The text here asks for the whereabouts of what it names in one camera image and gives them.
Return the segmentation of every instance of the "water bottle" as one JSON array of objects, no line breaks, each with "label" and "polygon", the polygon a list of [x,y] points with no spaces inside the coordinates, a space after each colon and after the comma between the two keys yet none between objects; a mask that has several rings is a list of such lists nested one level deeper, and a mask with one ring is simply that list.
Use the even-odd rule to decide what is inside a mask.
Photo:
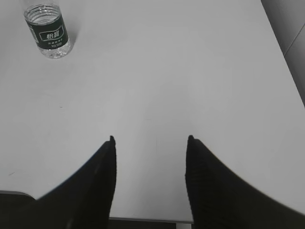
[{"label": "water bottle", "polygon": [[58,0],[20,0],[26,23],[40,52],[52,59],[67,55],[70,39]]}]

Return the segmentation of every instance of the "clear plastic bottle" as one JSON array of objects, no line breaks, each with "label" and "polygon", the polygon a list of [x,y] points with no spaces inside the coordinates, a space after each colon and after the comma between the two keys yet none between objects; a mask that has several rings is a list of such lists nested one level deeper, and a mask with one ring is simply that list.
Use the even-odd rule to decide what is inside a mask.
[{"label": "clear plastic bottle", "polygon": [[25,21],[40,52],[52,59],[67,55],[70,39],[58,0],[20,0]]}]

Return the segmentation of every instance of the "green label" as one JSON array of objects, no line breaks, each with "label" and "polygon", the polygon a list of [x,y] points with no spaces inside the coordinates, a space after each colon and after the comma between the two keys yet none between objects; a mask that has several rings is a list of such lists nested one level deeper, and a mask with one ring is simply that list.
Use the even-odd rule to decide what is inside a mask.
[{"label": "green label", "polygon": [[42,49],[58,49],[69,39],[62,16],[51,24],[38,25],[27,21],[30,31],[38,47]]}]

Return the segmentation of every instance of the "table surface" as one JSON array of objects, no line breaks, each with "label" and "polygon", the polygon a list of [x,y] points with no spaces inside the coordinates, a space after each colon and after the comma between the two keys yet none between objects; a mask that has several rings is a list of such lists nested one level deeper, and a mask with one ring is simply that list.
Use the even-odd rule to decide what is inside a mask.
[{"label": "table surface", "polygon": [[305,213],[305,110],[259,0],[62,0],[72,52],[0,2],[0,190],[39,198],[114,135],[111,216],[191,221],[188,135]]}]

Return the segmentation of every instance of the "bottle label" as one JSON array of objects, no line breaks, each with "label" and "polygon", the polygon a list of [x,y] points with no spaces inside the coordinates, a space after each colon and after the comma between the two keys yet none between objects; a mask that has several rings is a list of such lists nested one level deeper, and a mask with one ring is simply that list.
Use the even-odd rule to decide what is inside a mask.
[{"label": "bottle label", "polygon": [[26,21],[38,47],[42,49],[58,49],[69,39],[62,16],[51,24],[39,25]]}]

